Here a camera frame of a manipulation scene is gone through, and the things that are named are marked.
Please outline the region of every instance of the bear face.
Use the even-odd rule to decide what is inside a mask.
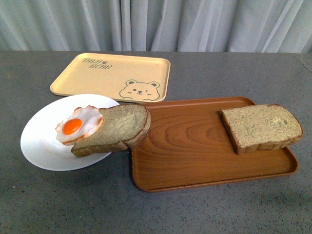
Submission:
[[[157,82],[137,82],[134,79],[126,82],[126,87],[122,89],[119,95],[124,99],[140,100],[140,101],[155,101],[159,98]]]

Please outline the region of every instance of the wooden tray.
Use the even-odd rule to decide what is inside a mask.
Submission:
[[[147,192],[288,176],[298,161],[288,147],[235,154],[219,110],[254,105],[245,97],[145,103],[151,131],[132,150],[136,185]]]

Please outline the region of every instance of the gray table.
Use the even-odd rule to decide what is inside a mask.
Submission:
[[[278,103],[305,132],[292,176],[150,194],[133,183],[128,151],[68,172],[21,152],[24,126],[62,98],[49,86],[80,53],[0,52],[0,233],[312,233],[312,54],[115,53],[168,59],[165,101]]]

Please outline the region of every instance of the bread slice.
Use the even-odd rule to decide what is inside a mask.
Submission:
[[[238,155],[283,148],[296,143],[303,136],[303,129],[296,117],[277,104],[232,108],[221,110],[220,113]]]
[[[123,151],[138,146],[151,126],[148,109],[140,104],[124,104],[100,108],[104,124],[91,136],[80,140],[71,152],[77,157],[93,153]]]

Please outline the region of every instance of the brown tray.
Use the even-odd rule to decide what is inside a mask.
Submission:
[[[245,97],[145,103],[151,131],[132,150],[136,185],[147,192],[288,176],[298,161],[288,147],[235,154],[219,110],[254,105]]]
[[[164,58],[83,53],[51,84],[55,95],[99,94],[117,101],[166,97],[170,62]]]

